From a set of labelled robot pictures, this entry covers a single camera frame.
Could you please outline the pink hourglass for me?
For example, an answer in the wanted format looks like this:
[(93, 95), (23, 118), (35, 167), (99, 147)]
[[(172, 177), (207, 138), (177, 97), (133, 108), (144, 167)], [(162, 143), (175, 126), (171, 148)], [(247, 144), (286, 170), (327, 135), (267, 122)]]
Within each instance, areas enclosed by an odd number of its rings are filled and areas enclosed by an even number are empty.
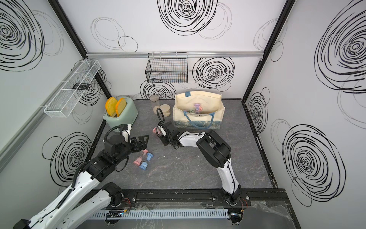
[(136, 166), (140, 166), (144, 161), (146, 161), (146, 159), (147, 159), (147, 154), (148, 154), (148, 150), (146, 150), (146, 149), (144, 149), (144, 150), (142, 150), (141, 151), (141, 155), (138, 157), (138, 158), (136, 158), (135, 160), (134, 160), (134, 164), (136, 165)]
[(162, 127), (155, 127), (153, 129), (153, 132), (157, 134), (158, 136), (166, 136), (166, 132)]

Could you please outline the blue hourglass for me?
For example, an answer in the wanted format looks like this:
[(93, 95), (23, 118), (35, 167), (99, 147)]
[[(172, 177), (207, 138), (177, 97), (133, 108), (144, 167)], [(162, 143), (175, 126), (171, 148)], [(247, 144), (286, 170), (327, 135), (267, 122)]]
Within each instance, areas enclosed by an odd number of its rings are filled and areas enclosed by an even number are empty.
[(148, 162), (154, 157), (154, 155), (152, 153), (146, 153), (143, 156), (143, 160), (139, 166), (140, 169), (142, 170), (146, 170), (148, 167)]

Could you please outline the purple hourglass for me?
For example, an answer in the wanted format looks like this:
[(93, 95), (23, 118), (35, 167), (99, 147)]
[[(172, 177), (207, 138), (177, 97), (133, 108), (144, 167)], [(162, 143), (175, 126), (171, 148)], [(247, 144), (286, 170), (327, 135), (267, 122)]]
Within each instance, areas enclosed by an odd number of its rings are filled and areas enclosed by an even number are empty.
[(201, 105), (199, 104), (199, 103), (195, 103), (194, 104), (194, 108), (195, 108), (195, 113), (196, 114), (199, 114), (199, 113), (201, 113), (201, 111), (202, 111), (202, 107), (201, 107)]

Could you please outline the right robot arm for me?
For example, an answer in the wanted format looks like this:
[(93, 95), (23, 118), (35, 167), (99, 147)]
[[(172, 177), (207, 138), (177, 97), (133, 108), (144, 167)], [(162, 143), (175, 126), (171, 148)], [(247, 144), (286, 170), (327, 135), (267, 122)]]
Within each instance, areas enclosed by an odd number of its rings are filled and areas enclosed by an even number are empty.
[(232, 149), (213, 129), (201, 133), (181, 132), (175, 129), (171, 122), (167, 124), (160, 122), (153, 132), (165, 146), (171, 145), (175, 149), (180, 147), (199, 149), (206, 161), (217, 169), (222, 189), (226, 193), (226, 202), (233, 206), (239, 201), (242, 188), (232, 168)]

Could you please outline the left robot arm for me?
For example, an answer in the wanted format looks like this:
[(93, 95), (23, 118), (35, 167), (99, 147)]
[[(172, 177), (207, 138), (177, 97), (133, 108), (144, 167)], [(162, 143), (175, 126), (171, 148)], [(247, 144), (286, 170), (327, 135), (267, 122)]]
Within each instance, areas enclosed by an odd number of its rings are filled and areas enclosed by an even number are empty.
[(21, 219), (15, 229), (76, 228), (91, 215), (110, 204), (125, 201), (119, 186), (110, 182), (82, 205), (77, 204), (95, 187), (117, 170), (117, 165), (128, 161), (132, 153), (147, 148), (149, 136), (131, 137), (131, 125), (122, 124), (111, 128), (104, 136), (104, 149), (94, 158), (81, 164), (70, 186), (53, 202), (31, 219)]

